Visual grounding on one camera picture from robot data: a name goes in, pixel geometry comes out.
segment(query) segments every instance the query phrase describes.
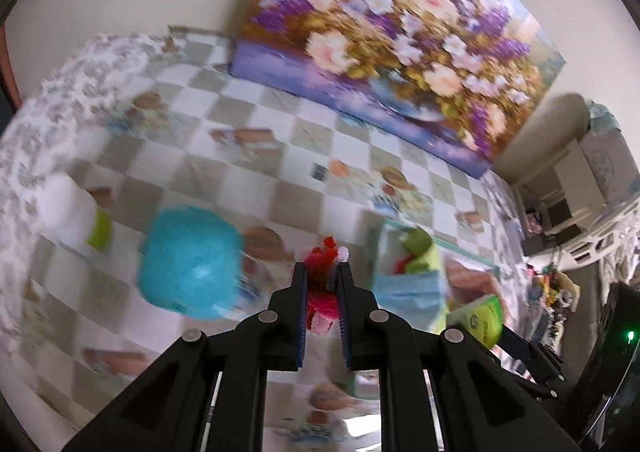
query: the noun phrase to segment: printed pattern on tablecloth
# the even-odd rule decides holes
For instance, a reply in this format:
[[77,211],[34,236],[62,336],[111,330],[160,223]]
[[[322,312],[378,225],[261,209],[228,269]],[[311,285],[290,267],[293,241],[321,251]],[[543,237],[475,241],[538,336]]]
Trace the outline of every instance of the printed pattern on tablecloth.
[[[334,235],[350,250],[356,281],[367,273],[367,235],[380,215],[418,222],[501,268],[511,264],[494,252],[496,232],[499,239],[504,229],[481,182],[329,108],[229,76],[221,71],[230,56],[226,39],[188,34],[182,41],[184,55],[175,55],[174,64],[161,58],[149,65],[120,90],[100,125],[81,134],[69,172],[82,187],[111,187],[111,248],[89,266],[41,237],[31,263],[55,332],[43,348],[24,342],[20,356],[35,369],[50,404],[78,427],[126,385],[92,371],[83,347],[142,350],[153,358],[186,327],[210,334],[235,325],[194,321],[140,297],[138,249],[161,207],[212,209],[241,231],[267,226],[288,251]],[[143,94],[146,101],[131,112]],[[272,129],[268,150],[221,143],[242,128]],[[483,232],[463,229],[459,211],[477,211]],[[502,279],[517,313],[524,292],[511,292],[514,277]]]

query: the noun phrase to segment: green toy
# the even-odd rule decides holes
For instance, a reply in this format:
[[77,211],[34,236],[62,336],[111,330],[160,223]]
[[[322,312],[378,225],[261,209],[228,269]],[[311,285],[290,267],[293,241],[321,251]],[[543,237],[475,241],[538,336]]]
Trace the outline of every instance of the green toy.
[[409,252],[416,257],[424,255],[433,246],[433,238],[420,227],[408,232],[406,239],[402,242]]
[[86,243],[98,251],[105,251],[111,243],[111,219],[101,208],[95,211],[94,229]]
[[425,273],[431,272],[431,270],[438,270],[440,268],[440,254],[436,245],[431,245],[431,248],[419,255],[415,259],[409,261],[404,266],[404,273]]
[[460,324],[487,349],[498,343],[502,323],[502,306],[495,295],[484,295],[447,315],[448,327]]

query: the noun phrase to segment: canvas painting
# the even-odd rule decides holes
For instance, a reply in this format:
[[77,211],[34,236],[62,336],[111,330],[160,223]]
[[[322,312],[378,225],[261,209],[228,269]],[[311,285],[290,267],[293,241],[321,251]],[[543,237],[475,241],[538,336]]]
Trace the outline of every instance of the canvas painting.
[[231,72],[479,177],[563,64],[518,0],[253,0]]

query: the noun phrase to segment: pink object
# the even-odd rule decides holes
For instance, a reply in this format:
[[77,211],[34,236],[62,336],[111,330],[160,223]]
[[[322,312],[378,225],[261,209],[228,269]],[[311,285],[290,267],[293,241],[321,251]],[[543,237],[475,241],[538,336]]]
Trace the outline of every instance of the pink object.
[[542,226],[538,223],[534,214],[527,214],[527,228],[532,234],[541,234],[543,232]]
[[315,267],[320,267],[320,266],[324,265],[324,261],[325,261],[324,254],[311,253],[304,260],[304,263],[309,268],[315,268]]
[[491,293],[500,300],[504,320],[509,321],[511,315],[504,301],[502,288],[498,279],[491,273],[468,269],[465,265],[452,258],[447,258],[445,268],[450,299],[464,305],[479,299],[482,295]]
[[334,293],[309,289],[306,301],[306,328],[314,335],[326,335],[338,320],[338,299]]

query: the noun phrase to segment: white wall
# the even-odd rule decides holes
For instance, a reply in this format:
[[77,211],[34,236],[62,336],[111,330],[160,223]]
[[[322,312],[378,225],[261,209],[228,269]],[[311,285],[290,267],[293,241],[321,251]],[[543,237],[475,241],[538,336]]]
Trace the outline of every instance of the white wall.
[[[497,169],[515,177],[579,134],[577,93],[609,106],[640,156],[640,32],[620,0],[521,0],[556,41],[567,65]],[[247,0],[20,0],[6,24],[21,93],[28,94],[96,32],[163,33],[183,24],[234,33]]]

